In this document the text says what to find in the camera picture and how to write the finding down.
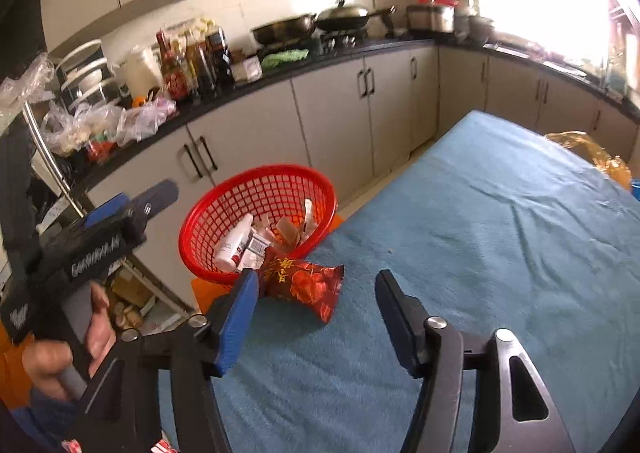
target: metal rod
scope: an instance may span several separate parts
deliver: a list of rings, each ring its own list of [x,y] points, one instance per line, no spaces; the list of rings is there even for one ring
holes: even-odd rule
[[[53,177],[53,180],[56,181],[56,184],[60,188],[60,191],[62,191],[62,194],[69,201],[69,204],[73,207],[73,209],[76,210],[76,213],[78,213],[79,216],[83,217],[84,215],[86,215],[86,211],[71,196],[71,188],[69,188],[65,177],[62,175],[62,172],[60,172],[60,168],[56,164],[53,155],[49,151],[49,148],[47,148],[47,144],[42,138],[40,127],[36,122],[36,118],[33,116],[33,110],[31,110],[31,105],[28,101],[25,101],[24,106],[22,107],[22,116],[24,117],[24,120],[27,123],[27,127],[29,128],[31,139],[35,143],[36,149],[42,157],[47,170],[49,170],[49,173]]]

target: sleeve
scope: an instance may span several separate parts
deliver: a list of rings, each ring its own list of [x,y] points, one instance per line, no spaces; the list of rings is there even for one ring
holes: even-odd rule
[[[29,406],[12,411],[23,431],[49,450],[60,447],[76,412],[74,403],[57,401],[31,388]]]

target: blue object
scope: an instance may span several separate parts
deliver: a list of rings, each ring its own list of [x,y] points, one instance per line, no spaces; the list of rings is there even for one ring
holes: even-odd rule
[[[635,178],[631,181],[631,193],[635,198],[640,200],[640,179]]]
[[[220,329],[218,359],[215,363],[220,376],[236,364],[258,301],[258,275],[255,271],[245,269],[238,282],[241,282],[241,287]]]
[[[595,453],[640,386],[640,204],[559,145],[473,112],[308,259],[345,264],[328,325],[257,304],[238,364],[215,381],[234,453],[400,451],[420,390],[374,297],[390,269],[459,329],[512,329],[577,453]],[[466,451],[466,375],[454,451]]]

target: red snack bag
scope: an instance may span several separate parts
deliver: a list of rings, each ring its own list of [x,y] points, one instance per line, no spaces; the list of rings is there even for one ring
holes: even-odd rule
[[[329,323],[342,288],[344,265],[322,267],[268,247],[259,274],[266,296],[304,303]]]

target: basket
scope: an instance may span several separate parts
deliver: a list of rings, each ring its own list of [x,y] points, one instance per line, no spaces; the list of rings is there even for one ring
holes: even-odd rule
[[[300,225],[305,217],[305,198],[314,203],[318,227],[289,258],[303,258],[328,233],[337,205],[334,187],[321,173],[295,164],[275,164],[247,170],[225,180],[202,197],[187,215],[178,248],[183,263],[197,277],[232,285],[238,273],[222,273],[213,265],[214,248],[247,213],[267,214],[271,230],[281,238],[275,224],[288,217]]]

